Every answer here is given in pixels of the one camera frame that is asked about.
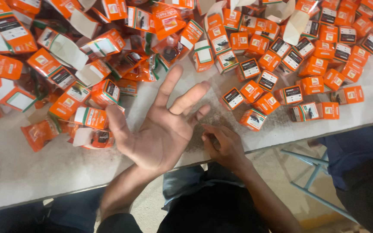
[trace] person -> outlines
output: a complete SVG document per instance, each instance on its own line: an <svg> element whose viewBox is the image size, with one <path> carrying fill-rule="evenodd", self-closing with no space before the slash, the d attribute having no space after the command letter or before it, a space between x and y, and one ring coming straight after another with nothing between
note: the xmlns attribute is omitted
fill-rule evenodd
<svg viewBox="0 0 373 233"><path fill-rule="evenodd" d="M98 233L140 233L129 213L133 201L155 178L164 174L163 209L168 214L158 233L166 232L302 232L298 221L273 193L244 155L240 136L225 126L202 126L205 150L215 161L172 171L192 138L194 126L210 111L205 104L187 118L210 84L196 84L167 108L182 75L176 65L168 75L137 133L129 131L116 106L106 108L117 149L135 164L106 187L101 200Z"/></svg>

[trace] hand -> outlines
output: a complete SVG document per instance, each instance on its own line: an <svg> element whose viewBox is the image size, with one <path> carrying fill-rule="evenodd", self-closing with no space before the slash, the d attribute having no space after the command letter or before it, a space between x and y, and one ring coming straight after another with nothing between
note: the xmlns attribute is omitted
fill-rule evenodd
<svg viewBox="0 0 373 233"><path fill-rule="evenodd" d="M204 127L205 132L201 138L204 141L205 150L212 159L232 172L253 167L251 161L244 155L240 135L225 126L216 127L202 124L202 127ZM211 135L214 135L220 142L221 147L219 150L216 150L211 142Z"/></svg>
<svg viewBox="0 0 373 233"><path fill-rule="evenodd" d="M178 97L169 109L166 107L182 72L180 65L175 65L168 72L137 133L129 131L125 116L116 105L106 108L117 149L139 167L162 174L174 168L191 140L194 126L210 111L210 106L206 104L186 119L190 110L210 89L207 81L196 84Z"/></svg>

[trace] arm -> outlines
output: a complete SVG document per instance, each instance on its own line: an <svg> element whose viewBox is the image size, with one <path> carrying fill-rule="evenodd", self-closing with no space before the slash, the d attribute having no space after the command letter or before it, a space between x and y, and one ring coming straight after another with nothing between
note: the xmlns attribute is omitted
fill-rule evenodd
<svg viewBox="0 0 373 233"><path fill-rule="evenodd" d="M203 125L202 135L206 151L212 159L228 168L246 185L254 202L254 207L266 221L270 230L276 232L299 233L302 227L289 209L280 201L260 177L253 164L244 155L241 138L227 127ZM216 150L210 137L214 135L220 142Z"/></svg>

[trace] person's right hand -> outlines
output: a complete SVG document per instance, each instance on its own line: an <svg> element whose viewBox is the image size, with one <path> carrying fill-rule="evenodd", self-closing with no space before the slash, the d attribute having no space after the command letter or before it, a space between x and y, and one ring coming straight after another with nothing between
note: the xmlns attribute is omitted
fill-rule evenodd
<svg viewBox="0 0 373 233"><path fill-rule="evenodd" d="M225 126L211 126L202 124L205 132L202 134L205 150L211 158L232 172L237 172L253 164L244 155L244 148L241 144L240 135L231 131ZM215 149L210 136L214 135L220 142L220 149Z"/></svg>

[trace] open hand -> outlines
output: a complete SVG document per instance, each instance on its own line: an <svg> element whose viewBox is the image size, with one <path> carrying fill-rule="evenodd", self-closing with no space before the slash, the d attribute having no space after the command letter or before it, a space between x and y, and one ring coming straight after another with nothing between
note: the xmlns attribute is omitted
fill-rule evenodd
<svg viewBox="0 0 373 233"><path fill-rule="evenodd" d="M125 116L116 105L106 108L117 149L139 167L160 173L174 168L191 140L194 126L210 111L210 106L206 104L186 119L190 110L210 89L207 81L196 84L167 108L169 96L182 73L180 65L175 65L168 72L137 133L129 131Z"/></svg>

